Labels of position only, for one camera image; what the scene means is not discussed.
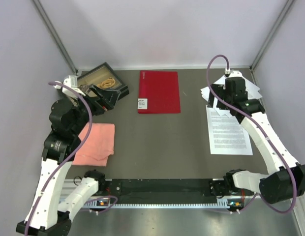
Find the red plastic folder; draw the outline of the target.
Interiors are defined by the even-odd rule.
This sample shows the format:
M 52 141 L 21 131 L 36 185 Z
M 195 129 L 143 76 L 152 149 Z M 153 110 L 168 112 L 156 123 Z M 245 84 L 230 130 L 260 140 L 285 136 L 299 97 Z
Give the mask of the red plastic folder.
M 181 105 L 178 73 L 141 70 L 137 111 L 140 114 L 179 114 Z

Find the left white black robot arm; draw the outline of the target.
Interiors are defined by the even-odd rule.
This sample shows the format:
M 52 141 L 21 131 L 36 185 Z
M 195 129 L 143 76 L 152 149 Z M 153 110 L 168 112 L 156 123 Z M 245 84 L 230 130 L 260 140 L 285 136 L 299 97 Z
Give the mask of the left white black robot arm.
M 43 145 L 41 173 L 36 193 L 27 217 L 16 226 L 16 232 L 25 236 L 66 236 L 81 208 L 103 194 L 108 182 L 105 174 L 87 171 L 81 183 L 61 201 L 61 191 L 75 154 L 87 141 L 92 130 L 92 117 L 114 108 L 119 90 L 103 90 L 88 85 L 95 93 L 90 97 L 60 82 L 51 86 L 62 89 L 67 98 L 56 101 L 51 107 L 51 132 Z

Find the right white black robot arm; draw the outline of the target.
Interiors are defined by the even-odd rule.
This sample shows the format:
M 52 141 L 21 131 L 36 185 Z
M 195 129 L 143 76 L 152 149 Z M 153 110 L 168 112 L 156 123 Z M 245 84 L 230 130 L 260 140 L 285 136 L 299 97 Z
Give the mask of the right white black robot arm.
M 256 192 L 269 204 L 305 193 L 305 164 L 290 154 L 273 130 L 264 107 L 250 99 L 243 76 L 223 76 L 222 84 L 211 84 L 209 106 L 229 111 L 258 148 L 267 174 L 232 170 L 224 176 L 225 190 L 232 195 L 242 189 Z

